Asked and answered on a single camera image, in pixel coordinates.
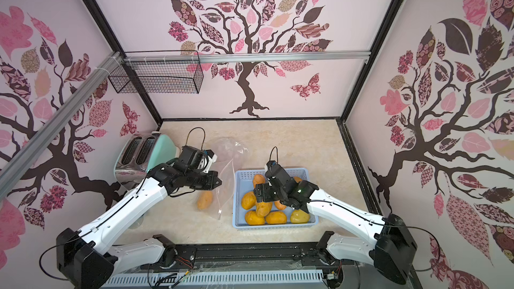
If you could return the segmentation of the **mint green toaster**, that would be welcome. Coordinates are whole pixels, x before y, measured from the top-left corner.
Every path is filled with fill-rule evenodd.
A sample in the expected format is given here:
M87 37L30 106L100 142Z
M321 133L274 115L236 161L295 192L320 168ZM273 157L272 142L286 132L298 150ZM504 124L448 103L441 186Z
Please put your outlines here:
M179 147L160 132L136 133L124 146L114 168L123 189L132 190L157 165L178 157Z

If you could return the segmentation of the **aluminium frame bar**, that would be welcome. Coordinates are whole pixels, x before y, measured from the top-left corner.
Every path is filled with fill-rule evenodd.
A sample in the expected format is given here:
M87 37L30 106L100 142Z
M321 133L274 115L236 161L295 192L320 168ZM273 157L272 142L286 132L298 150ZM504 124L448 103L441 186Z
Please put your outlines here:
M112 52L75 93L54 113L43 127L28 141L28 144L1 171L1 199L21 180L24 173L37 161L48 148L53 139L71 120L72 116L85 103L87 98L100 84L121 65L123 57L119 52Z
M282 62L282 61L316 61L316 60L368 60L370 51L345 50L324 52L295 53L258 53L258 54L192 54L192 55L146 55L128 56L126 63L150 62L196 62L199 64L230 63L230 62Z

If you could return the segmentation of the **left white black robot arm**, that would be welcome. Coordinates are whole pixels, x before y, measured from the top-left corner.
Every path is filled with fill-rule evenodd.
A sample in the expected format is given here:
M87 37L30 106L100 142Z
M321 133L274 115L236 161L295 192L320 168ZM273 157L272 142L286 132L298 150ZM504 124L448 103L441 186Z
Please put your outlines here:
M175 244L164 235L116 246L115 242L139 218L179 189L211 191L221 186L214 151L184 146L177 158L150 169L140 184L99 218L74 231L65 229L56 238L56 267L60 280L75 288L100 288L112 276L139 266L174 265Z

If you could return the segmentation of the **clear zipper bag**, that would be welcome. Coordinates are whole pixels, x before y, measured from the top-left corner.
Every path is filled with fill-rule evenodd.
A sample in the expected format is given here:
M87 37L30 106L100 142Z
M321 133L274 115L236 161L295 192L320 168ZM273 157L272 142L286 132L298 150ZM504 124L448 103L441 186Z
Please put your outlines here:
M239 140L223 137L211 140L207 146L217 155L211 169L218 172L221 186L212 190L214 200L209 209L203 212L212 219L221 220L229 212L229 203L234 196L234 174L242 168L249 156L249 149Z

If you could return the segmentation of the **yellow green potato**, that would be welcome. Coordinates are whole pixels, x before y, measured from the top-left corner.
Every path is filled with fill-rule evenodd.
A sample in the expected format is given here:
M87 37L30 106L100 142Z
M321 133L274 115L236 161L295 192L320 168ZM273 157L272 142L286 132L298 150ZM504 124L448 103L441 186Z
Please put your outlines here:
M290 222L293 224L309 223L310 215L303 210L294 210L290 215Z

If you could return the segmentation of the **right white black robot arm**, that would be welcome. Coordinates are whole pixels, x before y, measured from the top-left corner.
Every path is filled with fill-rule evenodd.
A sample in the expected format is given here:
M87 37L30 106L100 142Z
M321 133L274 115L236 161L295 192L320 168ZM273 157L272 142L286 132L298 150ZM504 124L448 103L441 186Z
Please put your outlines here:
M400 285L407 283L418 246L411 234L413 227L402 218L359 210L310 181L296 181L273 160L266 164L264 176L267 183L254 188L257 202L278 200L294 210L328 219L356 236L351 240L327 232L321 239L322 253L335 260L372 265L388 280Z

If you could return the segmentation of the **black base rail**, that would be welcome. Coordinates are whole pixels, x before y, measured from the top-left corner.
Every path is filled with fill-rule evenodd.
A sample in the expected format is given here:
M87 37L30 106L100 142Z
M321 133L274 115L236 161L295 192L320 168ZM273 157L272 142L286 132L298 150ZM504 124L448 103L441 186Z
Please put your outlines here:
M139 266L199 270L216 263L298 262L302 267L322 270L322 278L330 288L337 288L344 279L342 267L355 262L373 266L381 275L396 284L406 284L417 245L412 238L401 239L389 234L378 239L371 252L363 257L338 258L338 245L351 250L360 245L356 238L343 238L326 232L319 242L264 244L198 244L176 245L164 235L127 246L116 246L101 254L95 242L74 238L57 251L58 269L76 288L100 288L119 272Z

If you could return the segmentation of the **aluminium frame bar left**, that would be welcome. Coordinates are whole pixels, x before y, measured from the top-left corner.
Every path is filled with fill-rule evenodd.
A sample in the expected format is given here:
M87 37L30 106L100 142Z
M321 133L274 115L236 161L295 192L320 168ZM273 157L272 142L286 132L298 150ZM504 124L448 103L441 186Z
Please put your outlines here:
M28 144L1 171L1 199L21 180L24 173L37 161L48 148L53 139L71 120L72 116L85 103L87 98L100 84L121 65L123 57L119 52L112 52L75 93L54 113L43 127L28 141Z

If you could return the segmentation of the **white vent strip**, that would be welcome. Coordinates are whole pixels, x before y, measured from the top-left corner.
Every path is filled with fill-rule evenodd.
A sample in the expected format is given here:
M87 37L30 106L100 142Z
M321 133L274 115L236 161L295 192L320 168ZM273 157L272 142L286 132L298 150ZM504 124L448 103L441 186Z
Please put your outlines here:
M265 270L219 272L150 272L119 274L108 280L103 288L149 288L158 281L161 288L187 286L200 288L229 288L238 285L324 285L321 270Z

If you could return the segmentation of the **light blue plastic basket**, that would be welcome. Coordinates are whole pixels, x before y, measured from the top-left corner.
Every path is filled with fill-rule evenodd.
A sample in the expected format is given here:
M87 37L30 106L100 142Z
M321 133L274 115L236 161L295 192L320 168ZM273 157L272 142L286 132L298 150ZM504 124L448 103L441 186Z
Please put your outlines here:
M256 206L250 209L242 207L243 197L251 191L254 191L253 180L256 175L265 176L265 169L244 169L236 171L234 174L234 196L233 196L233 213L232 213L232 226L237 230L265 230L265 229L280 229L280 228L294 228L294 227L313 227L319 223L319 218L316 215L310 214L309 220L305 223L293 223L291 218L295 212L295 208L286 207L284 210L278 209L274 200L278 200L277 196L273 197L271 194L265 194L263 199L273 199L270 214L274 212L282 212L286 216L286 222L280 224L269 224L264 222L263 225L250 225L246 221L246 214L250 211L255 211Z

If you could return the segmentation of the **aluminium frame bar back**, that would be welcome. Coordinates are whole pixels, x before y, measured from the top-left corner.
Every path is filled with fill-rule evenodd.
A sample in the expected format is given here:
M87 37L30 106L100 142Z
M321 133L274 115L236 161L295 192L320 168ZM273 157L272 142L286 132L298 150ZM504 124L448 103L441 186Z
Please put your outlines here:
M316 60L368 60L370 51L345 50L324 52L295 53L258 53L258 54L192 54L192 55L146 55L128 56L126 63L150 62L196 62L199 64L230 63L230 62L282 62L282 61L316 61Z

